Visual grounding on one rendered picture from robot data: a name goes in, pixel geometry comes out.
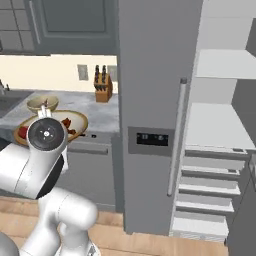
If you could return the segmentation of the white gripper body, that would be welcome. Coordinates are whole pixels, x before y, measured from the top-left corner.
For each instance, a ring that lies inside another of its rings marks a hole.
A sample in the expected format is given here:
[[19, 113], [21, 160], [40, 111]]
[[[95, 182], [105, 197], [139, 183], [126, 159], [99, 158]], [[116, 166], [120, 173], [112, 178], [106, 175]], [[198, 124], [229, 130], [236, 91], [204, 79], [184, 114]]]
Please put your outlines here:
[[45, 105], [42, 105], [41, 109], [38, 111], [38, 118], [41, 119], [41, 118], [51, 118], [51, 117], [52, 117], [51, 110], [47, 109]]

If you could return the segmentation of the small beige bowl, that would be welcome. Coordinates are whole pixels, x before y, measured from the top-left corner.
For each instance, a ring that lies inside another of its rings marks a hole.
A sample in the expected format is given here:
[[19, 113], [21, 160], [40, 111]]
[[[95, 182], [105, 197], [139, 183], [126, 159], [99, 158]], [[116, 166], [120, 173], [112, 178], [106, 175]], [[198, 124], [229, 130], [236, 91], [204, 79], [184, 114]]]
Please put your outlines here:
[[59, 104], [59, 99], [53, 95], [40, 95], [32, 98], [27, 102], [27, 108], [33, 112], [37, 113], [41, 106], [44, 105], [46, 109], [54, 111]]

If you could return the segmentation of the brown chicken drumstick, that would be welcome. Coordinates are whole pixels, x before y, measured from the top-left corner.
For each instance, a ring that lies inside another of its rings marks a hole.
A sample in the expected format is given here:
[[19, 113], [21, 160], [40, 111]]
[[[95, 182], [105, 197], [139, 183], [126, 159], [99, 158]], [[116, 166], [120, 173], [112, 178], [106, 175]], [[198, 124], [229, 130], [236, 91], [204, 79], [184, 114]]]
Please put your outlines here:
[[75, 135], [76, 134], [76, 130], [75, 129], [71, 129], [70, 125], [71, 125], [71, 120], [69, 118], [63, 119], [62, 120], [63, 125], [66, 127], [67, 132], [71, 135]]

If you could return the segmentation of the large beige bowl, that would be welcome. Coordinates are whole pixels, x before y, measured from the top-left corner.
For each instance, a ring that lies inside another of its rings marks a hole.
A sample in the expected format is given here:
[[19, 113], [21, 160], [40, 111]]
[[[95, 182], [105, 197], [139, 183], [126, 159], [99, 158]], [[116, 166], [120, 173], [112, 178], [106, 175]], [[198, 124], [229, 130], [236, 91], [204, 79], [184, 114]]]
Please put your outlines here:
[[[58, 121], [62, 121], [65, 118], [68, 118], [71, 121], [71, 124], [69, 126], [69, 130], [75, 130], [75, 134], [69, 134], [68, 135], [68, 141], [72, 141], [79, 137], [82, 133], [85, 132], [85, 130], [88, 127], [88, 119], [87, 117], [76, 111], [71, 111], [71, 110], [56, 110], [52, 112], [52, 116], [57, 119]], [[23, 139], [22, 137], [19, 136], [19, 129], [22, 126], [29, 126], [31, 123], [33, 123], [35, 120], [38, 119], [37, 115], [34, 115], [24, 122], [22, 122], [13, 132], [14, 139], [16, 140], [17, 143], [22, 144], [22, 145], [27, 145], [27, 141]]]

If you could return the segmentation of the grey closed fridge door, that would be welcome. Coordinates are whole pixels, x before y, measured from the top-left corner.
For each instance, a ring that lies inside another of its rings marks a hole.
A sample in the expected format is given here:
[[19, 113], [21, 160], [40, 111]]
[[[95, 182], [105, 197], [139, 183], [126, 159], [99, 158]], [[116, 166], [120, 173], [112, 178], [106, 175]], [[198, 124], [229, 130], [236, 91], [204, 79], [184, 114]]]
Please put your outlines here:
[[[125, 231], [167, 235], [203, 0], [118, 0]], [[187, 78], [172, 195], [180, 79]]]

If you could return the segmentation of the white highest fridge shelf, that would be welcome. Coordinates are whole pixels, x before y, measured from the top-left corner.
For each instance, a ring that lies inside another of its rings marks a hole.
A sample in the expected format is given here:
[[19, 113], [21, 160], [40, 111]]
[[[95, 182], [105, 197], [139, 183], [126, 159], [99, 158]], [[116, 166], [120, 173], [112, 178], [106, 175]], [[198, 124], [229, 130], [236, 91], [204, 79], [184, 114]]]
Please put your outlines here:
[[254, 150], [256, 146], [231, 105], [193, 103], [186, 144]]
[[201, 50], [196, 76], [256, 80], [256, 57], [246, 50]]

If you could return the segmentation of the white fridge drawer stack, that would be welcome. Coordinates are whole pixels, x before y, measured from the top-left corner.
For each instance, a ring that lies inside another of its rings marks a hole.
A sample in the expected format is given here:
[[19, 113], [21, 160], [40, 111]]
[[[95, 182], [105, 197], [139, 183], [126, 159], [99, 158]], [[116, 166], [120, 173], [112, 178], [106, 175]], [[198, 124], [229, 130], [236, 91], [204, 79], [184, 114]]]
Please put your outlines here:
[[224, 242], [242, 196], [248, 157], [239, 148], [186, 147], [169, 234]]

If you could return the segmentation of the grey open fridge door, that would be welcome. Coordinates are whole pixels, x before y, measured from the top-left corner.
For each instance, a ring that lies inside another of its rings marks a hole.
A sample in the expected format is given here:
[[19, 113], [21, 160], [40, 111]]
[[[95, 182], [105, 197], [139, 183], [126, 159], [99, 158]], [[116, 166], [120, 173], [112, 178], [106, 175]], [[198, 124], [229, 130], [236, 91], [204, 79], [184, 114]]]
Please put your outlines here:
[[242, 196], [227, 238], [229, 256], [256, 256], [256, 79], [239, 80], [232, 105], [255, 145], [242, 171]]

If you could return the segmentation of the grey sink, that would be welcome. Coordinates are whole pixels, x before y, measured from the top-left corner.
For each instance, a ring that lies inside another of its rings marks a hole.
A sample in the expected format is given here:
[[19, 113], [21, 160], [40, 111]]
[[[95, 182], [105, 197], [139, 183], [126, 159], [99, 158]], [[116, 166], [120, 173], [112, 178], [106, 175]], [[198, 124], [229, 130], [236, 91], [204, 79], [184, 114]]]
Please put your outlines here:
[[32, 91], [6, 91], [0, 93], [0, 118], [4, 117], [13, 108], [32, 94]]

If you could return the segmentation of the grey tap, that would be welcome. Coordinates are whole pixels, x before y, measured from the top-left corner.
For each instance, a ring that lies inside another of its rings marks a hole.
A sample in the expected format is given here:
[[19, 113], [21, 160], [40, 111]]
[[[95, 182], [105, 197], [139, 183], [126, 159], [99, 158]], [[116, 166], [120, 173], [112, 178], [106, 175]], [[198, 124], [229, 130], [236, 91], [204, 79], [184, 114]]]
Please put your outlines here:
[[3, 85], [2, 81], [0, 80], [0, 93], [2, 95], [8, 95], [9, 92], [10, 92], [9, 85], [8, 84]]

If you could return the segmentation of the wooden knife block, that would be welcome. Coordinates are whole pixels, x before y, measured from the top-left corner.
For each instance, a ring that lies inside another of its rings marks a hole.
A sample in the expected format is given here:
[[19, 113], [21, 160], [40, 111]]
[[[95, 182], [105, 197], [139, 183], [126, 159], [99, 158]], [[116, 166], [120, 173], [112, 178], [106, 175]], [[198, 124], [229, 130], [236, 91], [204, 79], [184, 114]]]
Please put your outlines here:
[[95, 67], [94, 88], [96, 101], [99, 103], [107, 103], [112, 97], [113, 85], [110, 75], [106, 72], [106, 66], [99, 70], [99, 66]]

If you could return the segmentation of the grey dishwasher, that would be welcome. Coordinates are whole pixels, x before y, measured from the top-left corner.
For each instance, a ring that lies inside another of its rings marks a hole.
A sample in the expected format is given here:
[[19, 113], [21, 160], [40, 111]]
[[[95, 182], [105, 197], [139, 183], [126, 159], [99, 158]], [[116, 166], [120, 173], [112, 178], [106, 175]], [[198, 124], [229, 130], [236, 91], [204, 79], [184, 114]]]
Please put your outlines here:
[[69, 152], [69, 169], [61, 174], [56, 186], [93, 201], [99, 210], [115, 210], [115, 189], [111, 136], [87, 132], [68, 144], [68, 148], [108, 148], [107, 155]]

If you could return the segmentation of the grey wall outlet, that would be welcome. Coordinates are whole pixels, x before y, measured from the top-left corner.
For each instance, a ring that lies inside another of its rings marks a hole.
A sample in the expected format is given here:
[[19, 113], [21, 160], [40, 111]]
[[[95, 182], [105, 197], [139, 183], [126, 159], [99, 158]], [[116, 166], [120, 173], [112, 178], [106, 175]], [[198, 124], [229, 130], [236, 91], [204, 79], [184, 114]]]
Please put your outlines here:
[[89, 79], [87, 66], [86, 65], [78, 65], [77, 68], [78, 68], [79, 80], [87, 81]]
[[113, 82], [117, 82], [118, 79], [117, 79], [117, 66], [116, 65], [108, 65], [107, 66], [107, 71], [111, 77], [111, 80]]

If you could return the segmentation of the glass pane wall cupboard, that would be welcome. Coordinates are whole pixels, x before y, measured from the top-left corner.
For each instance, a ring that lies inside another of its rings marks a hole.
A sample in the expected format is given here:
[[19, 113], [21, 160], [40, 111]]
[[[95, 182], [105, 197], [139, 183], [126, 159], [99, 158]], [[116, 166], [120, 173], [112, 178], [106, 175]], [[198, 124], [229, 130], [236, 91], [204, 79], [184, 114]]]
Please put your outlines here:
[[30, 54], [34, 42], [24, 0], [0, 0], [0, 54]]

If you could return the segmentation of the grey wall cupboard door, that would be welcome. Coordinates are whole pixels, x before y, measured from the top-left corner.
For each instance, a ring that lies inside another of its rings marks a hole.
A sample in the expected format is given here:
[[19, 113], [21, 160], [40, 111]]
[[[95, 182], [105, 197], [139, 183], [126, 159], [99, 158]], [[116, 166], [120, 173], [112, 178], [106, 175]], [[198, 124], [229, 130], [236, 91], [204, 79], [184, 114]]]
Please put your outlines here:
[[36, 55], [116, 55], [117, 0], [24, 0]]

